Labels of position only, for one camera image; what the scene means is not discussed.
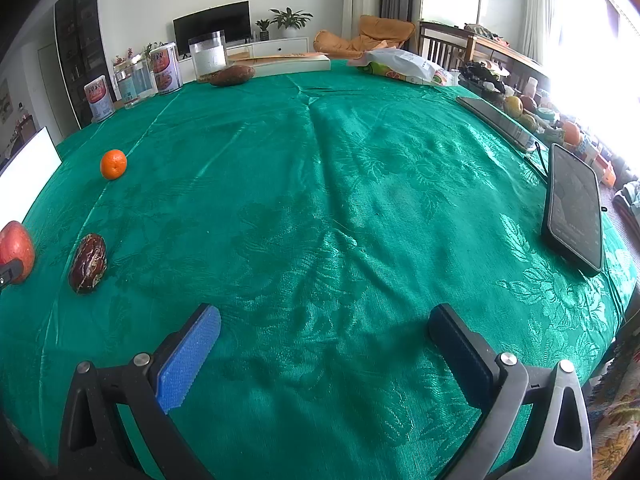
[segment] white can with red label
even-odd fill
[[[159,46],[153,49],[149,56],[160,95],[182,88],[182,75],[178,66],[175,43]]]
[[[84,94],[89,101],[94,122],[99,123],[107,117],[111,117],[116,111],[107,88],[107,80],[103,75],[84,86]]]

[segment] smartphone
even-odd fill
[[[456,97],[456,101],[489,124],[521,152],[533,152],[536,149],[536,141],[527,130],[484,99]]]
[[[587,276],[602,270],[602,217],[598,179],[583,161],[551,145],[542,237]]]

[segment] tv stand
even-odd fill
[[[308,38],[281,38],[279,40],[254,41],[252,43],[229,46],[226,55],[230,60],[250,57],[277,56],[278,54],[305,54],[309,52]],[[196,72],[191,57],[178,62],[182,81],[196,81]]]

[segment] white plant pot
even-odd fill
[[[281,31],[283,38],[297,38],[300,33],[300,30],[295,27],[282,28]]]

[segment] silver bolt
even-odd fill
[[[82,361],[76,367],[76,371],[79,374],[85,374],[85,373],[87,373],[89,371],[89,368],[91,368],[91,363],[89,361]]]
[[[572,373],[575,370],[574,364],[569,361],[569,359],[562,359],[562,361],[560,361],[560,368],[562,368],[563,372],[566,372],[568,374]]]
[[[511,352],[502,352],[500,354],[500,361],[502,361],[507,366],[513,366],[518,362],[518,358]]]
[[[147,366],[151,361],[151,356],[142,352],[142,354],[138,354],[133,358],[133,364],[136,366]]]

